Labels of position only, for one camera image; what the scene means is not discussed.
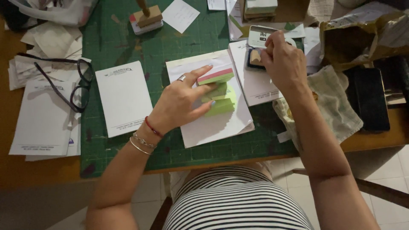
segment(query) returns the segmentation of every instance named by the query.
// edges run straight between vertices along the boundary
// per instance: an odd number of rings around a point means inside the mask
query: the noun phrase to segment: black glasses frame
[[[71,59],[63,59],[63,58],[48,58],[48,59],[46,59],[46,58],[40,58],[40,57],[34,56],[34,55],[32,55],[32,54],[27,54],[27,53],[18,53],[17,55],[19,55],[19,56],[24,56],[24,57],[28,57],[28,58],[33,58],[33,59],[37,59],[37,60],[41,60],[41,61],[52,61],[52,62],[60,62],[60,63],[74,63],[74,64],[77,64],[78,74],[79,74],[81,80],[83,80],[83,81],[85,82],[85,85],[83,85],[83,86],[81,86],[81,85],[76,86],[76,87],[73,89],[73,91],[71,92],[70,101],[68,101],[68,100],[60,93],[60,91],[57,89],[57,87],[55,87],[55,85],[54,85],[54,83],[51,81],[50,77],[47,76],[47,74],[46,74],[46,73],[44,72],[44,70],[38,65],[38,63],[37,63],[37,62],[34,62],[35,67],[36,67],[36,68],[44,75],[44,77],[48,80],[48,82],[50,83],[50,85],[51,85],[51,87],[53,88],[54,92],[55,92],[67,105],[69,105],[70,108],[71,108],[74,112],[76,112],[76,113],[83,113],[83,112],[85,111],[85,108],[86,108],[87,105],[88,105],[89,97],[87,98],[86,101],[81,101],[81,106],[82,106],[82,108],[81,108],[81,107],[78,107],[77,105],[74,104],[73,98],[74,98],[74,95],[75,95],[75,91],[78,90],[79,88],[84,88],[84,89],[86,89],[86,90],[88,90],[88,91],[90,90],[90,88],[91,88],[91,82],[92,82],[92,80],[95,78],[95,72],[94,72],[94,69],[92,68],[91,63],[89,63],[89,62],[87,62],[87,61],[85,61],[85,60],[83,60],[83,59],[78,59],[77,61],[76,61],[76,60],[71,60]],[[81,73],[81,68],[80,68],[80,64],[81,64],[81,63],[84,63],[84,64],[88,65],[88,68],[90,69],[91,74],[92,74],[91,80],[86,79],[86,78],[84,77],[84,75]]]

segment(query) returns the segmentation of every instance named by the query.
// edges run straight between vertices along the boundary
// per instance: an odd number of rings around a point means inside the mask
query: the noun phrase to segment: black and white striped top
[[[313,229],[285,190],[247,167],[202,173],[183,185],[175,200],[165,230]]]

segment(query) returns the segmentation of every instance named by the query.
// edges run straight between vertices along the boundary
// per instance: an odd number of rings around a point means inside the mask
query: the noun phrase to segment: silver bangle
[[[132,142],[132,137],[130,137],[129,138],[129,142],[135,147],[135,148],[137,148],[139,151],[141,151],[142,153],[146,153],[146,154],[148,154],[148,155],[152,155],[152,154],[150,154],[150,153],[147,153],[147,152],[145,152],[145,151],[143,151],[142,149],[140,149],[138,146],[136,146],[133,142]]]
[[[136,132],[133,133],[133,136],[132,136],[132,137],[134,137],[135,139],[137,139],[137,140],[139,141],[139,143],[141,143],[141,144],[147,146],[147,147],[150,148],[150,149],[155,149],[156,146],[157,146],[157,145],[154,145],[154,144],[148,144],[144,139],[138,137],[138,135],[136,135]]]

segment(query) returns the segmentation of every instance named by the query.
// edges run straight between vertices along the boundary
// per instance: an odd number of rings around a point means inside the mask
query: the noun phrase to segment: smartphone
[[[389,131],[388,108],[381,71],[377,68],[356,68],[353,71],[358,101],[358,115],[365,131]]]

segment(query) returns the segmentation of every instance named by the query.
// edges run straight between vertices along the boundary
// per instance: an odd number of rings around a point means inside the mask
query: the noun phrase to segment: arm
[[[192,110],[192,103],[216,85],[203,85],[192,89],[196,79],[212,68],[204,66],[186,73],[184,81],[175,81],[167,86],[152,113],[149,123],[161,134],[173,128],[190,123],[211,108],[212,101]],[[160,137],[143,123],[136,131],[139,138],[156,145]],[[152,153],[152,149],[133,138],[133,143],[141,150]],[[96,230],[137,229],[130,211],[131,198],[144,172],[149,155],[135,148],[130,142],[118,152],[99,179],[94,196],[87,210],[86,228]]]
[[[273,33],[266,46],[261,59],[291,109],[321,229],[379,229],[338,141],[314,101],[303,52],[286,44],[281,31]]]

